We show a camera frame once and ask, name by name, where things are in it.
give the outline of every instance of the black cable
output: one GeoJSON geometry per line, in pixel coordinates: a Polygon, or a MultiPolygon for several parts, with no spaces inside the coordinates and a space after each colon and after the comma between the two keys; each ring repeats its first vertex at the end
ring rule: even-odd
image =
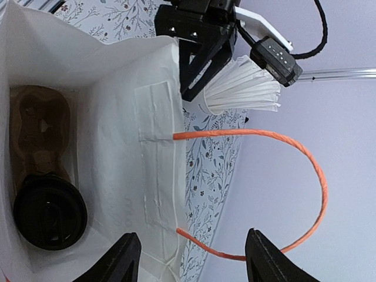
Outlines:
{"type": "Polygon", "coordinates": [[[256,40],[252,38],[252,36],[241,26],[240,21],[236,22],[237,29],[239,30],[239,33],[241,37],[244,38],[244,40],[251,46],[253,47],[256,44],[256,40]]]}
{"type": "Polygon", "coordinates": [[[310,57],[316,56],[318,53],[320,53],[324,49],[324,46],[328,42],[328,23],[325,17],[323,7],[321,6],[319,0],[314,0],[314,1],[317,6],[318,12],[320,13],[321,21],[323,22],[323,38],[321,40],[321,43],[312,51],[309,51],[307,53],[301,53],[301,54],[292,54],[295,60],[308,59],[310,57]]]}
{"type": "MultiPolygon", "coordinates": [[[[323,38],[321,40],[321,43],[312,51],[309,51],[307,53],[301,53],[301,54],[291,54],[295,60],[302,60],[302,59],[308,59],[310,57],[316,56],[318,53],[320,53],[325,45],[328,43],[328,23],[327,19],[325,17],[325,13],[323,10],[323,7],[320,4],[319,0],[314,0],[315,4],[317,6],[318,12],[320,13],[321,21],[323,23],[323,38]]],[[[240,21],[237,21],[237,28],[239,30],[239,33],[241,37],[244,38],[244,40],[252,47],[256,43],[256,41],[250,36],[250,34],[241,26],[240,21]]]]}

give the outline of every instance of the paper bag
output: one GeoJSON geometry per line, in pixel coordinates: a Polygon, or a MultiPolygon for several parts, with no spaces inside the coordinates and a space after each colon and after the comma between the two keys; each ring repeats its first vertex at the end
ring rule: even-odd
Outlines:
{"type": "Polygon", "coordinates": [[[139,281],[179,281],[185,239],[185,142],[179,49],[169,37],[104,45],[53,15],[11,1],[0,23],[0,281],[67,282],[124,233],[142,244],[139,281]],[[9,89],[68,89],[64,167],[88,208],[83,237],[62,251],[30,245],[12,216],[9,89]]]}

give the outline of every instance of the white wall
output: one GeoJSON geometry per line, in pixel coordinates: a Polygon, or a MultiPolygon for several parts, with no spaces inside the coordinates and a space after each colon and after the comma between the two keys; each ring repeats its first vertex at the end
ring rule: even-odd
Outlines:
{"type": "MultiPolygon", "coordinates": [[[[375,0],[321,0],[329,38],[322,53],[300,62],[306,71],[375,67],[375,0]]],[[[313,0],[242,0],[241,6],[264,16],[294,44],[294,52],[308,52],[321,41],[322,25],[313,0]]],[[[249,53],[241,36],[236,55],[249,53]]]]}
{"type": "MultiPolygon", "coordinates": [[[[288,257],[320,281],[376,281],[376,81],[301,82],[278,113],[251,112],[249,128],[306,145],[329,184],[327,215],[288,257]]],[[[297,150],[245,137],[212,247],[244,254],[255,227],[278,247],[300,237],[320,209],[310,162],[297,150]]],[[[247,280],[245,263],[208,256],[200,281],[247,280]]]]}

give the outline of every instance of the brown pulp cup holder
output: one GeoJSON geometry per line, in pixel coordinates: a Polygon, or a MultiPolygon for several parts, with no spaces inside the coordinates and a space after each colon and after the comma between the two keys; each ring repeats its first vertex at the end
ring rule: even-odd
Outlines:
{"type": "Polygon", "coordinates": [[[27,175],[53,173],[69,181],[61,156],[69,141],[70,115],[66,99],[49,88],[26,86],[11,99],[10,139],[14,172],[18,172],[14,175],[16,190],[27,175]]]}
{"type": "Polygon", "coordinates": [[[82,196],[61,164],[69,141],[69,105],[49,88],[15,91],[9,130],[16,225],[33,245],[62,250],[77,242],[87,223],[82,196]]]}

